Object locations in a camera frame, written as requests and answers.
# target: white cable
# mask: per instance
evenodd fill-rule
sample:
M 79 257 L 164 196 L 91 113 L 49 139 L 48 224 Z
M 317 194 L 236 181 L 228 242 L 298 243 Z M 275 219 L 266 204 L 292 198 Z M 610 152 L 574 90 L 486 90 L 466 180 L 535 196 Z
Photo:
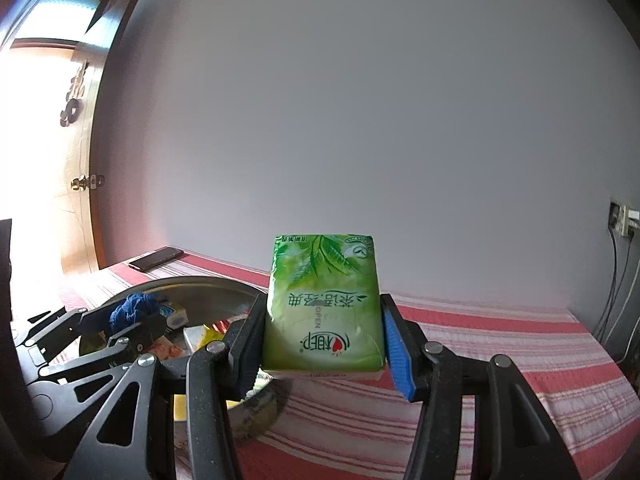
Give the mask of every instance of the white cable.
M 611 334 L 613 333 L 615 327 L 618 325 L 618 322 L 620 321 L 620 318 L 622 317 L 622 314 L 625 311 L 626 304 L 629 302 L 629 298 L 631 298 L 631 294 L 633 293 L 634 287 L 636 286 L 636 280 L 638 279 L 638 272 L 640 272 L 640 256 L 638 256 L 638 264 L 636 265 L 636 273 L 634 274 L 634 280 L 631 282 L 631 287 L 629 287 L 629 293 L 626 295 L 625 303 L 622 304 L 622 308 L 620 309 L 620 312 L 618 313 L 618 317 L 616 318 L 615 322 L 613 323 L 613 326 L 611 327 L 611 330 L 609 330 L 609 333 L 607 334 L 607 337 L 604 339 L 604 343 L 602 344 L 602 346 L 605 346 L 607 344 L 607 342 L 609 341 L 609 338 L 611 337 Z
M 629 336 L 629 342 L 626 344 L 626 350 L 625 350 L 625 354 L 622 357 L 622 359 L 616 361 L 616 364 L 619 365 L 622 361 L 624 361 L 626 359 L 626 355 L 629 353 L 629 348 L 631 347 L 631 341 L 634 338 L 634 334 L 636 333 L 636 328 L 638 328 L 638 324 L 640 323 L 640 316 L 638 317 L 638 320 L 636 321 L 636 325 L 634 326 L 634 329 L 631 331 L 631 335 Z

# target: gray wall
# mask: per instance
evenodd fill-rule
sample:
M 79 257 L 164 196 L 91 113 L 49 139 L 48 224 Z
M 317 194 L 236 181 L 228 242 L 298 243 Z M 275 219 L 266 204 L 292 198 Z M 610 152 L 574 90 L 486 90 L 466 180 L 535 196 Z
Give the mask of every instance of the gray wall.
M 140 0 L 109 70 L 112 261 L 371 234 L 386 290 L 591 326 L 610 197 L 640 206 L 640 52 L 605 0 Z

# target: window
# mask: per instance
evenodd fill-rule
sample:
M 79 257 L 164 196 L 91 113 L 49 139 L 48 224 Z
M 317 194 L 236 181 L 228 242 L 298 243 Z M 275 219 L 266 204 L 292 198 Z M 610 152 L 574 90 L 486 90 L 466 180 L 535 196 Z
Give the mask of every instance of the window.
M 12 47 L 73 48 L 102 15 L 109 0 L 40 0 L 20 24 Z

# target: blue gripper pad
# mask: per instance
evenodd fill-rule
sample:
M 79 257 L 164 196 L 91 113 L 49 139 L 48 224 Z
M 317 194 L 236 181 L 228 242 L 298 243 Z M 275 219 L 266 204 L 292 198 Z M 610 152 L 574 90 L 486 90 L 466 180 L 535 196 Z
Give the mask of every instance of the blue gripper pad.
M 411 359 L 400 337 L 396 322 L 387 308 L 384 309 L 383 320 L 386 360 L 391 368 L 394 385 L 406 400 L 412 400 L 416 386 L 411 373 Z

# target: black cable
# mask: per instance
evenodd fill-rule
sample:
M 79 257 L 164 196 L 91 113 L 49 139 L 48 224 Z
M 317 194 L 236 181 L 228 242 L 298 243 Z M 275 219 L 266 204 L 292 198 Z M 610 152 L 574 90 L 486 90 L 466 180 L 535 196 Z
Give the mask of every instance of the black cable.
M 625 267 L 622 269 L 622 275 L 620 276 L 620 282 L 618 283 L 618 287 L 616 288 L 616 291 L 613 294 L 613 297 L 611 298 L 611 303 L 609 305 L 609 311 L 607 312 L 607 316 L 604 319 L 604 324 L 602 325 L 602 333 L 600 334 L 600 342 L 602 342 L 602 339 L 604 338 L 604 335 L 607 333 L 607 325 L 609 324 L 609 317 L 611 316 L 611 313 L 613 312 L 613 307 L 615 306 L 616 300 L 618 299 L 618 294 L 620 293 L 620 287 L 622 287 L 622 282 L 625 279 L 626 266 L 628 266 L 628 264 L 629 264 L 629 253 L 631 251 L 631 240 L 632 240 L 632 238 L 629 238 L 629 243 L 626 246 Z
M 611 298 L 613 297 L 613 294 L 616 288 L 616 279 L 618 274 L 618 247 L 616 245 L 616 239 L 613 236 L 613 231 L 611 227 L 609 227 L 609 235 L 611 236 L 611 243 L 613 245 L 613 276 L 611 277 L 611 286 L 609 287 L 609 295 L 607 296 L 607 303 L 605 303 L 604 309 L 602 310 L 602 314 L 600 314 L 600 319 L 596 323 L 593 330 L 593 336 L 596 339 L 600 338 L 598 335 L 600 333 L 600 325 L 604 320 L 605 316 L 607 315 L 607 310 L 609 309 L 609 304 L 611 303 Z

